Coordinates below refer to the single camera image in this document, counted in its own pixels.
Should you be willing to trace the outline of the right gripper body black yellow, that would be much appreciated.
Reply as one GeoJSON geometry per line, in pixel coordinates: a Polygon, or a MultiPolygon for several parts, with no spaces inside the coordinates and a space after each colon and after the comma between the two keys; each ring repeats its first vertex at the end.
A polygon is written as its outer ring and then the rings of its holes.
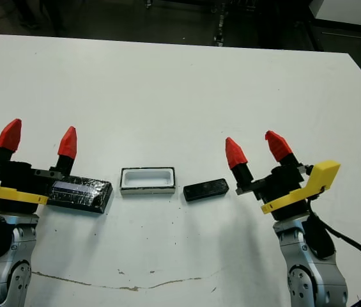
{"type": "Polygon", "coordinates": [[[254,180],[248,166],[235,166],[236,193],[253,193],[263,205],[264,214],[276,221],[297,216],[306,211],[305,201],[329,190],[340,164],[323,161],[311,166],[287,164],[277,166],[267,177],[254,180]]]}

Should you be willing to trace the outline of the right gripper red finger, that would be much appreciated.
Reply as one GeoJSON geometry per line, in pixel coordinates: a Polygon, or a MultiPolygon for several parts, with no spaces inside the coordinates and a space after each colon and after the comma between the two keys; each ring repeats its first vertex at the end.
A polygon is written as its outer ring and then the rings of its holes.
{"type": "Polygon", "coordinates": [[[272,155],[281,166],[299,166],[299,162],[296,159],[292,149],[282,136],[272,130],[269,130],[265,134],[265,139],[268,142],[268,146],[272,155]]]}
{"type": "Polygon", "coordinates": [[[247,166],[248,160],[241,147],[230,137],[226,138],[226,158],[238,188],[248,189],[253,176],[247,166]]]}

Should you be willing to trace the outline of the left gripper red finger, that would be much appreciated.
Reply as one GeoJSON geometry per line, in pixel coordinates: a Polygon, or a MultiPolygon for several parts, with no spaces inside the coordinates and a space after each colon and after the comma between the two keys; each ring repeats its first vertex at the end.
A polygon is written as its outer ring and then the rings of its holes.
{"type": "Polygon", "coordinates": [[[56,170],[59,172],[71,172],[76,155],[77,133],[75,127],[70,126],[59,144],[56,170]]]}
{"type": "Polygon", "coordinates": [[[17,151],[21,137],[22,121],[16,118],[0,134],[0,165],[9,161],[17,151]]]}

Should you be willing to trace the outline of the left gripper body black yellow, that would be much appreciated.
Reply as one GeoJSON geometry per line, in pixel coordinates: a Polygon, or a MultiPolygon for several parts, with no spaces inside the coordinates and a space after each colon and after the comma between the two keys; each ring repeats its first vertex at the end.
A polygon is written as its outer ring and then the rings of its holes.
{"type": "Polygon", "coordinates": [[[34,214],[62,179],[64,175],[52,169],[34,169],[26,162],[4,163],[0,166],[0,211],[34,214]]]}

